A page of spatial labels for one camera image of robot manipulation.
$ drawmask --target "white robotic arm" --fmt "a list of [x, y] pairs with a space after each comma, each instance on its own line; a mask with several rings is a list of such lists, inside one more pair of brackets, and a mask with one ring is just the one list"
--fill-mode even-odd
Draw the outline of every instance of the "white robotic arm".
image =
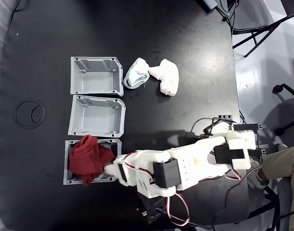
[[226, 143], [230, 150], [244, 153], [244, 158], [231, 160], [234, 169], [249, 169], [248, 149], [256, 148], [255, 134], [228, 131], [166, 151], [137, 150], [121, 155], [104, 171], [118, 177], [125, 186], [137, 185], [137, 191], [148, 198], [170, 197], [176, 190], [185, 190], [201, 180], [223, 176], [231, 166], [211, 164], [208, 155], [214, 147]]

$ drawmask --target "khaki pants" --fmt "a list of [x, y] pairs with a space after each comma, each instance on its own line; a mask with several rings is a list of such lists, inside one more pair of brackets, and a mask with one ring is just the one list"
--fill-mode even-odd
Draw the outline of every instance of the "khaki pants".
[[[294, 147], [264, 156], [262, 170], [270, 180], [291, 177], [291, 211], [294, 211]], [[290, 217], [289, 231], [294, 231], [294, 215]]]

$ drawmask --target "black tabletop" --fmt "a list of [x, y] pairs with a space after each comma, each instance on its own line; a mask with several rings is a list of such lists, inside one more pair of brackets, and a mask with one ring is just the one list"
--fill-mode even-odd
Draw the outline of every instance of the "black tabletop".
[[[64, 141], [72, 105], [71, 56], [116, 56], [126, 71], [141, 57], [150, 66], [167, 58], [180, 75], [175, 96], [160, 92], [150, 77], [145, 86], [124, 90], [124, 154], [165, 150], [187, 142], [201, 117], [233, 115], [238, 99], [229, 26], [217, 12], [206, 15], [194, 0], [22, 1], [6, 44], [0, 79], [0, 216], [17, 231], [124, 226], [153, 229], [136, 208], [134, 187], [113, 183], [63, 185]], [[13, 112], [20, 101], [36, 99], [46, 108], [43, 123], [19, 127]], [[197, 124], [201, 133], [210, 121]], [[223, 210], [234, 181], [199, 183], [182, 192], [191, 221], [210, 225]], [[231, 191], [215, 223], [247, 217], [246, 182]], [[183, 211], [172, 207], [171, 213]]]

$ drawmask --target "plastic bin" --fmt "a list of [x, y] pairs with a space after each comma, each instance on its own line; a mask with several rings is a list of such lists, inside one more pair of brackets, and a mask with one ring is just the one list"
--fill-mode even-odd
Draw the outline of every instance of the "plastic bin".
[[125, 111], [120, 99], [74, 95], [68, 135], [119, 138]]
[[122, 80], [116, 57], [71, 57], [71, 94], [123, 96]]
[[[68, 184], [82, 184], [83, 181], [80, 176], [73, 174], [69, 171], [69, 155], [74, 147], [74, 145], [79, 141], [65, 141], [65, 156], [64, 156], [64, 185]], [[115, 156], [121, 155], [121, 141], [119, 139], [105, 139], [98, 140], [98, 143], [105, 148], [112, 150]], [[97, 178], [95, 178], [92, 183], [98, 182], [112, 182], [115, 181], [117, 177], [102, 173]]]

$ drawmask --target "red towel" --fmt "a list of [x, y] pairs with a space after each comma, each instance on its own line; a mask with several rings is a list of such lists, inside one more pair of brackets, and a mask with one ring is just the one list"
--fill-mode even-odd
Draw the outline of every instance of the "red towel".
[[69, 170], [79, 175], [84, 185], [89, 185], [94, 178], [103, 173], [106, 164], [115, 159], [113, 152], [98, 144], [98, 139], [91, 135], [84, 136], [73, 148], [69, 157]]

